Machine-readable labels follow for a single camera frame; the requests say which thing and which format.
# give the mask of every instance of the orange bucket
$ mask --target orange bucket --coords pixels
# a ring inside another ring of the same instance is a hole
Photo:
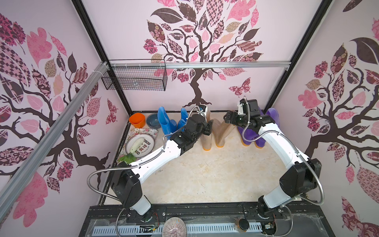
[[[145,126],[145,115],[141,113],[135,113],[129,118],[129,122],[136,128],[141,129]]]

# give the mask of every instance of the ventilation grille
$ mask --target ventilation grille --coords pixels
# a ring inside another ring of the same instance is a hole
[[[211,234],[211,233],[237,233],[234,223],[212,223],[212,224],[186,224],[187,234]],[[162,233],[163,223],[152,233],[143,233],[142,228],[137,226],[118,226],[121,235],[146,235]],[[262,232],[260,222],[250,222],[247,232]],[[114,226],[96,226],[92,236],[117,236]]]

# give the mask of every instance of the blue rain boot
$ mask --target blue rain boot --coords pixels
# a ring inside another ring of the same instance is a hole
[[[176,131],[176,122],[175,120],[170,120],[166,111],[163,107],[158,109],[158,121],[161,124],[162,131],[165,135],[173,133]]]
[[[178,128],[177,129],[183,127],[187,123],[187,119],[188,119],[188,113],[187,113],[185,108],[182,108],[180,110],[180,113],[181,113],[182,117],[181,117],[180,121],[178,122]]]

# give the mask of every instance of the butterfly decal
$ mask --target butterfly decal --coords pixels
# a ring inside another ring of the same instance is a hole
[[[108,99],[108,108],[109,108],[109,115],[108,117],[106,118],[106,121],[105,123],[106,124],[109,124],[110,122],[116,122],[116,113],[117,113],[117,110],[118,108],[116,108],[115,105],[112,104],[112,102]]]
[[[240,97],[240,95],[242,95],[242,92],[250,92],[250,78],[249,77],[248,79],[246,79],[243,83],[242,83],[242,86],[239,87],[239,86],[231,86],[229,87],[229,90],[231,91],[234,91],[234,94],[238,97]]]

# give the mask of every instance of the aluminum rail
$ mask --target aluminum rail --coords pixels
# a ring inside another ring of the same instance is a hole
[[[91,73],[89,78],[80,88],[80,91],[73,97],[68,106],[64,109],[58,119],[51,126],[48,133],[41,139],[31,152],[30,156],[22,163],[19,170],[0,192],[0,221],[3,220],[8,210],[13,206],[18,196],[34,176],[46,155],[55,145],[62,135],[72,117],[78,111],[84,100],[87,98],[95,84],[107,71],[105,63],[100,63]]]
[[[167,69],[178,68],[228,68],[228,67],[289,67],[290,61],[255,61],[255,62],[192,62],[166,63]],[[164,63],[111,63],[112,67],[164,67]]]

